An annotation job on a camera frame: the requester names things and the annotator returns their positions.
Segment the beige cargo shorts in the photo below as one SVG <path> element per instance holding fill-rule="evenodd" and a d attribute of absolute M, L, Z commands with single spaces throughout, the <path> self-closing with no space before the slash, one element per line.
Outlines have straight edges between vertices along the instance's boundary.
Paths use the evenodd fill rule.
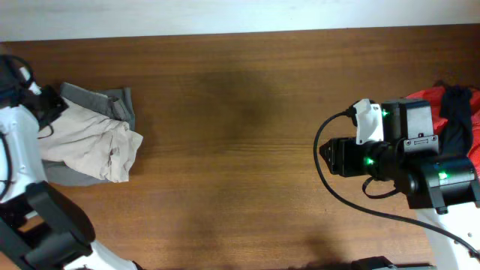
<path fill-rule="evenodd" d="M 67 109 L 38 133 L 41 158 L 101 181 L 127 182 L 143 136 L 126 121 L 64 101 Z"/>

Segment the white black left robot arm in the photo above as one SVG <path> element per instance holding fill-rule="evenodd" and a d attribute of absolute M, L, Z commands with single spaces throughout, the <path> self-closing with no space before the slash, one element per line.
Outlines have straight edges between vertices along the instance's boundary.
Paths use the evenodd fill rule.
<path fill-rule="evenodd" d="M 96 239 L 86 213 L 51 186 L 38 133 L 67 104 L 49 86 L 1 102 L 1 252 L 20 269 L 139 269 Z"/>

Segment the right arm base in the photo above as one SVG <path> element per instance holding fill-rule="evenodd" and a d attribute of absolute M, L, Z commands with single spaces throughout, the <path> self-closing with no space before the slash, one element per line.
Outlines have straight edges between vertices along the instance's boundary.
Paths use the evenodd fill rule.
<path fill-rule="evenodd" d="M 437 270 L 429 263 L 394 264 L 384 256 L 373 256 L 353 261 L 352 270 Z"/>

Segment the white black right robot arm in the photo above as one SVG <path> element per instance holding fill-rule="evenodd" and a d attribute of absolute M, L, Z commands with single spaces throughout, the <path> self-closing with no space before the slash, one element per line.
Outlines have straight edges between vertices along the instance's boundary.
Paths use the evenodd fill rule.
<path fill-rule="evenodd" d="M 356 210 L 424 229 L 438 269 L 479 268 L 479 178 L 468 157 L 440 155 L 408 142 L 366 142 L 330 139 L 315 147 L 316 162 L 325 161 L 330 173 L 344 178 L 367 176 L 392 181 L 394 192 L 406 197 L 415 218 L 400 217 L 350 202 Z"/>

